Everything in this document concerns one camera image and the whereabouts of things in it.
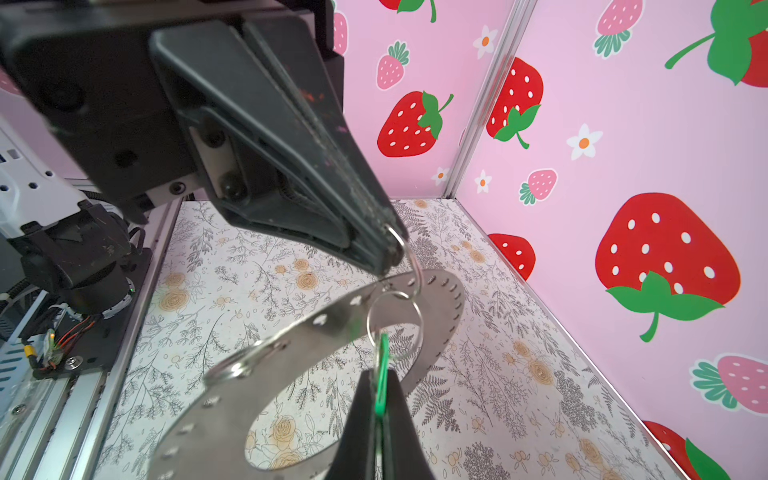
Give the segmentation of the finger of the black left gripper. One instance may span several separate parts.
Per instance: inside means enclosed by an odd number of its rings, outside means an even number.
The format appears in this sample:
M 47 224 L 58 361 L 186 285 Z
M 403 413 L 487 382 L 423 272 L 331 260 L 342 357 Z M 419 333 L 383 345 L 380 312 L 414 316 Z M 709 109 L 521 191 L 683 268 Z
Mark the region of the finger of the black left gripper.
M 332 253 L 359 267 L 395 267 L 407 233 L 356 144 L 307 23 L 294 14 L 250 17 L 244 38 L 293 111 L 287 145 L 303 190 L 331 221 Z

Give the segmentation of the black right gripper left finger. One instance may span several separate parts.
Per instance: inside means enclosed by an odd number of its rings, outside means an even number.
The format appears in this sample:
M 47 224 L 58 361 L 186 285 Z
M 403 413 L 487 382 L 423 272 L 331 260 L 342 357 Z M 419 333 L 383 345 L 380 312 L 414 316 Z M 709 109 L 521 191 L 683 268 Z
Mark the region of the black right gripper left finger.
M 375 478 L 376 416 L 372 371 L 363 371 L 349 409 L 338 448 L 325 480 Z

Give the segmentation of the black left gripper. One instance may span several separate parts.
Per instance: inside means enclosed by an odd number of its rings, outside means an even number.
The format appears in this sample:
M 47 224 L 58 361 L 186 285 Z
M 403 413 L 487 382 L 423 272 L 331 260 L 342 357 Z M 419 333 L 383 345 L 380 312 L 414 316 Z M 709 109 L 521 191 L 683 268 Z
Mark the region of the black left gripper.
M 304 20 L 342 89 L 328 1 L 5 1 L 1 65 L 131 222 L 168 202 L 171 184 L 197 188 L 196 165 L 231 225 L 334 255 L 287 145 L 304 129 L 289 133 L 293 109 L 244 38 L 261 12 Z

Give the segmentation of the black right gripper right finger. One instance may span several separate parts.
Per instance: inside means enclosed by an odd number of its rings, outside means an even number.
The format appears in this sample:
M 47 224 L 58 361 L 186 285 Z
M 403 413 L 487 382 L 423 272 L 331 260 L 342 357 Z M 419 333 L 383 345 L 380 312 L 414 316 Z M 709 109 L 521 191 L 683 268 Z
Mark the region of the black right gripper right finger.
M 420 444 L 400 380 L 393 369 L 381 393 L 380 451 L 385 480 L 433 480 L 434 475 Z

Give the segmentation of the green plastic key tag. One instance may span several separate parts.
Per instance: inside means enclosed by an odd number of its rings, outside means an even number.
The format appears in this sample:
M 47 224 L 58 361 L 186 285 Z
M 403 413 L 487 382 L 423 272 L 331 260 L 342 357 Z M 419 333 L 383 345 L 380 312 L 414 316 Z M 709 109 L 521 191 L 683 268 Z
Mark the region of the green plastic key tag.
M 384 447 L 383 447 L 383 419 L 387 404 L 387 382 L 389 369 L 389 335 L 379 333 L 377 335 L 377 356 L 375 364 L 375 465 L 379 470 L 380 478 L 384 478 Z

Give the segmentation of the silver split keyring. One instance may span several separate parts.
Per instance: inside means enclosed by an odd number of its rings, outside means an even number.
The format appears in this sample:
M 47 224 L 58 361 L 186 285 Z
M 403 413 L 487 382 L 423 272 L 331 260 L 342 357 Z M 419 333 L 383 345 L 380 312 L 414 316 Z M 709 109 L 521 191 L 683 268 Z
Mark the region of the silver split keyring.
M 417 257 L 415 256 L 411 247 L 408 245 L 408 242 L 403 238 L 403 236 L 400 235 L 393 226 L 386 224 L 385 227 L 386 227 L 386 230 L 394 237 L 394 239 L 397 241 L 399 246 L 402 248 L 404 252 L 404 256 L 408 260 L 408 263 L 411 267 L 411 270 L 414 275 L 414 285 L 413 285 L 412 293 L 407 294 L 406 298 L 415 302 L 416 299 L 420 296 L 422 287 L 424 284 L 423 270 L 418 262 Z
M 419 306 L 419 296 L 421 291 L 419 289 L 416 289 L 412 293 L 406 293 L 401 290 L 384 290 L 381 292 L 381 294 L 374 299 L 371 302 L 371 305 L 366 313 L 365 317 L 365 327 L 366 327 L 366 335 L 371 343 L 372 346 L 378 347 L 379 342 L 383 339 L 385 334 L 395 334 L 397 332 L 397 329 L 399 325 L 406 325 L 406 322 L 403 321 L 396 321 L 390 325 L 385 325 L 382 327 L 376 327 L 374 325 L 373 320 L 373 313 L 378 303 L 380 303 L 384 299 L 390 299 L 393 298 L 398 301 L 404 301 L 410 304 L 411 308 L 416 313 L 416 323 L 411 323 L 411 326 L 414 329 L 413 331 L 413 338 L 412 342 L 409 344 L 408 348 L 403 351 L 395 350 L 394 354 L 390 355 L 390 360 L 399 363 L 399 362 L 405 362 L 406 360 L 409 360 L 411 358 L 415 358 L 421 351 L 423 344 L 424 344 L 424 330 L 425 330 L 425 320 L 424 320 L 424 314 L 422 311 L 422 308 Z

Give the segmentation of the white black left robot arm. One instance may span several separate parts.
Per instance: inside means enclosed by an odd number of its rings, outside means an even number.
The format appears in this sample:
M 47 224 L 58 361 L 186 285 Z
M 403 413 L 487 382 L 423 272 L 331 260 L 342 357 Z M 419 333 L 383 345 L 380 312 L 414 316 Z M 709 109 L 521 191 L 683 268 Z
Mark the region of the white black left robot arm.
M 371 274 L 405 228 L 342 111 L 328 1 L 5 1 L 1 70 L 114 206 L 1 156 L 27 279 L 93 315 L 128 295 L 128 227 L 203 189 L 232 226 Z

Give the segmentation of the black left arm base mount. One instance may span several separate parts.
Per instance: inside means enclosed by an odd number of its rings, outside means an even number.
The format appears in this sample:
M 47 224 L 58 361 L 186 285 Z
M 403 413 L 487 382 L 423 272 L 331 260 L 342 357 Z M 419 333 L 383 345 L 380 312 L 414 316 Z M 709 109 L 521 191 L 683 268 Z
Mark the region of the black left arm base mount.
M 114 365 L 152 257 L 152 250 L 144 247 L 118 264 L 116 270 L 124 275 L 126 290 L 114 306 L 91 315 L 65 314 L 57 324 L 40 325 L 43 338 L 36 348 L 34 379 L 65 378 Z

